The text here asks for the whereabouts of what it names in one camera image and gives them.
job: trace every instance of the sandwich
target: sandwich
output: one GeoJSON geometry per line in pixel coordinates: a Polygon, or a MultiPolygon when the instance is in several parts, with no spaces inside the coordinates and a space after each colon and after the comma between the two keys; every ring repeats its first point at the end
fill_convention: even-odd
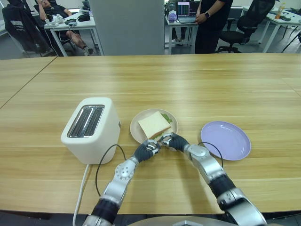
{"type": "Polygon", "coordinates": [[[167,114],[162,114],[159,111],[138,121],[146,137],[154,140],[159,140],[165,133],[173,132],[171,122],[172,120],[167,114]]]}

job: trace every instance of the jacket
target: jacket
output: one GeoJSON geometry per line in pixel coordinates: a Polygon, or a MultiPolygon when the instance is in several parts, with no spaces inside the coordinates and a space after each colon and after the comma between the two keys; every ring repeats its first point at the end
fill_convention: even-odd
{"type": "Polygon", "coordinates": [[[2,14],[6,31],[21,43],[25,51],[45,53],[49,49],[26,9],[8,4],[2,9],[2,14]]]}

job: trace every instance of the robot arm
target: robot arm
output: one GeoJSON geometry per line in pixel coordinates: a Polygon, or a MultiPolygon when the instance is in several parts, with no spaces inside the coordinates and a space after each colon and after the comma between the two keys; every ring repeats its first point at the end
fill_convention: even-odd
{"type": "Polygon", "coordinates": [[[108,183],[83,226],[111,226],[113,224],[136,167],[140,162],[157,154],[159,149],[160,146],[156,141],[146,140],[136,149],[132,157],[116,167],[113,180],[108,183]]]}
{"type": "Polygon", "coordinates": [[[184,152],[199,170],[200,174],[217,198],[221,210],[225,211],[231,223],[240,226],[261,226],[266,221],[259,210],[245,194],[235,187],[209,150],[198,145],[190,145],[181,136],[171,133],[164,135],[159,142],[184,152]]]}

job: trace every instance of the purple plate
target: purple plate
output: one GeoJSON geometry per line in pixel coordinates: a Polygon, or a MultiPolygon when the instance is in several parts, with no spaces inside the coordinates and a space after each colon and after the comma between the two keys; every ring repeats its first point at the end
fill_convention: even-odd
{"type": "MultiPolygon", "coordinates": [[[[241,160],[251,151],[251,141],[247,134],[236,125],[226,121],[212,121],[207,123],[201,131],[203,142],[215,145],[225,160],[241,160]]],[[[218,151],[209,144],[204,144],[208,150],[220,158],[218,151]]]]}

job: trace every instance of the white toaster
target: white toaster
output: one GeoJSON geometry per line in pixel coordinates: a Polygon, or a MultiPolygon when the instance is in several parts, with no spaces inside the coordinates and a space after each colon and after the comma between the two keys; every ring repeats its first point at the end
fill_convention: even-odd
{"type": "MultiPolygon", "coordinates": [[[[91,97],[77,106],[65,126],[61,141],[84,164],[99,164],[107,149],[117,144],[120,120],[110,98],[91,97]]],[[[110,149],[102,164],[109,162],[116,147],[110,149]]]]}

